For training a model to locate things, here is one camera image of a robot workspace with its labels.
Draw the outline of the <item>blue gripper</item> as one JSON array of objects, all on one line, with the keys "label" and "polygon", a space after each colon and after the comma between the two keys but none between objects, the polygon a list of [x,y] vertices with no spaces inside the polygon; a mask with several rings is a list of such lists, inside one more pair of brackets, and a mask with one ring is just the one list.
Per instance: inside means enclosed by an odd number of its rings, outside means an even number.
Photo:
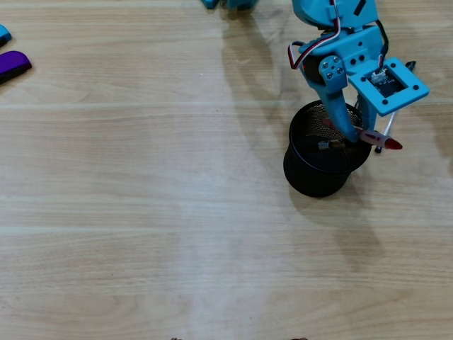
[{"label": "blue gripper", "polygon": [[[343,95],[347,77],[352,69],[365,65],[372,70],[379,67],[379,57],[385,46],[377,25],[362,28],[327,30],[320,38],[299,46],[299,69],[311,87],[325,87],[319,95],[335,128],[350,142],[358,141]],[[357,110],[364,130],[374,130],[376,113],[369,101],[357,95]]]}]

